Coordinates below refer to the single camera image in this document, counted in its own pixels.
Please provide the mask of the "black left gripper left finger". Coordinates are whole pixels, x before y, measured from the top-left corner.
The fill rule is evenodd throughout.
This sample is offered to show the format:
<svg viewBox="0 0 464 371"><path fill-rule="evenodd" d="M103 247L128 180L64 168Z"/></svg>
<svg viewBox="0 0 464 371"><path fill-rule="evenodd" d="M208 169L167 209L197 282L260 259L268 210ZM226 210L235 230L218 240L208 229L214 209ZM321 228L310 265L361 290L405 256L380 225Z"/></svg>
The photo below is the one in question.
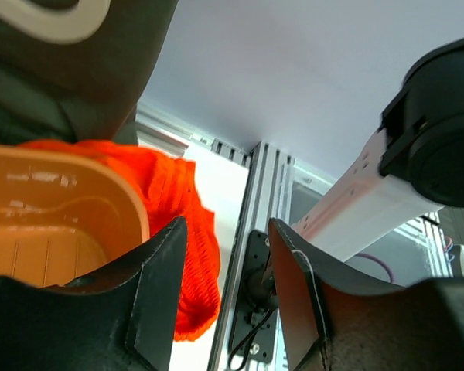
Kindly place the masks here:
<svg viewBox="0 0 464 371"><path fill-rule="evenodd" d="M175 218L68 285L0 276L0 370L166 370L186 256Z"/></svg>

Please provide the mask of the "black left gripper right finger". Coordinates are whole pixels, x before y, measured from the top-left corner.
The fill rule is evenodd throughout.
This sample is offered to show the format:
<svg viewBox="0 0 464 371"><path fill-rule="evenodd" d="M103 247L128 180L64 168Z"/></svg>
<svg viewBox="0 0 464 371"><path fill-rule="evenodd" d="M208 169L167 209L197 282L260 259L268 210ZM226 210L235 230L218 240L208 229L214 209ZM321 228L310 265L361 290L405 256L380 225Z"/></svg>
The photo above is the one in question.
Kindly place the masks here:
<svg viewBox="0 0 464 371"><path fill-rule="evenodd" d="M269 223L291 370L464 370L464 277L403 288Z"/></svg>

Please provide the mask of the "bright orange shorts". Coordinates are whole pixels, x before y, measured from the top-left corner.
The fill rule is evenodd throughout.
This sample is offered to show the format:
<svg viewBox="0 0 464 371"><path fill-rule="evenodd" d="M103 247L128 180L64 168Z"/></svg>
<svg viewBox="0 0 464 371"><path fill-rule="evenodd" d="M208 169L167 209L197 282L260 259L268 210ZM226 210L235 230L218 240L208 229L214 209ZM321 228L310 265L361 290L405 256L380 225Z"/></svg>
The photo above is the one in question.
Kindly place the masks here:
<svg viewBox="0 0 464 371"><path fill-rule="evenodd" d="M196 164L137 145L86 140L75 144L53 139L24 143L24 148L90 158L115 171L141 198L151 234L176 217L187 225L186 258L174 339L193 342L217 319L221 296L220 247L214 214L201 203L195 184Z"/></svg>

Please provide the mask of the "olive green shorts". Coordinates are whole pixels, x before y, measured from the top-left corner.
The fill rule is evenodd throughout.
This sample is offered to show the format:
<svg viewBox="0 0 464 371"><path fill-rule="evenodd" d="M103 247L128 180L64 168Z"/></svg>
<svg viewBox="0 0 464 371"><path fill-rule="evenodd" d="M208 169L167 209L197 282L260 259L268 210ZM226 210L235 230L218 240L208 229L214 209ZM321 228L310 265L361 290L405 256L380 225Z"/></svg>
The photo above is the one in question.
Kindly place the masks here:
<svg viewBox="0 0 464 371"><path fill-rule="evenodd" d="M78 1L31 1L68 9ZM0 144L39 138L110 139L135 109L154 70L176 3L109 1L90 38L35 39L0 19Z"/></svg>

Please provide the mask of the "beige hanger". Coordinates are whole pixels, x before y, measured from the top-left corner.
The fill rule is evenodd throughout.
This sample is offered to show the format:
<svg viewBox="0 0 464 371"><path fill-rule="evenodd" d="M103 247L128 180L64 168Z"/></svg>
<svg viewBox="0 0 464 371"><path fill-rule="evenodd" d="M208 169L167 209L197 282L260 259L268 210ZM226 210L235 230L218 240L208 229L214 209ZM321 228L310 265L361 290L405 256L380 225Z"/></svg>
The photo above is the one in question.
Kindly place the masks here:
<svg viewBox="0 0 464 371"><path fill-rule="evenodd" d="M109 1L78 1L68 9L52 10L31 1L0 1L0 19L47 43L70 45L90 38L109 12Z"/></svg>

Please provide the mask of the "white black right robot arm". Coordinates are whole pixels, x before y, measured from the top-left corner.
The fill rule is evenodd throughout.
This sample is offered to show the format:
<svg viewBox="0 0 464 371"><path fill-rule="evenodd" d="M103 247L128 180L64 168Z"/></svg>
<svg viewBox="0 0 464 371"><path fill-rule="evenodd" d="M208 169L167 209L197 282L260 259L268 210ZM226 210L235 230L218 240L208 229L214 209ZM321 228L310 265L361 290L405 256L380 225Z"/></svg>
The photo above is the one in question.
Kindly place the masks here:
<svg viewBox="0 0 464 371"><path fill-rule="evenodd" d="M344 261L446 206L464 208L464 38L411 67L357 159L293 228Z"/></svg>

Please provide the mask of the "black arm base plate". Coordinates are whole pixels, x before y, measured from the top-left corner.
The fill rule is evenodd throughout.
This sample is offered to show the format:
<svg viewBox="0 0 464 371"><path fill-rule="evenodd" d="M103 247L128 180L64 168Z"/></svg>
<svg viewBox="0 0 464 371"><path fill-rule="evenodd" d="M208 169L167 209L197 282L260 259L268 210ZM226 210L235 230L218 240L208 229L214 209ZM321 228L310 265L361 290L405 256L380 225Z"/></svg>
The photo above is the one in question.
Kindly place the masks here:
<svg viewBox="0 0 464 371"><path fill-rule="evenodd" d="M268 235L258 230L251 231L247 238L229 340L229 350L232 351L271 309L271 317L258 329L249 355L250 360L263 363L270 363L274 358L278 320L275 283L273 277L264 278L269 256Z"/></svg>

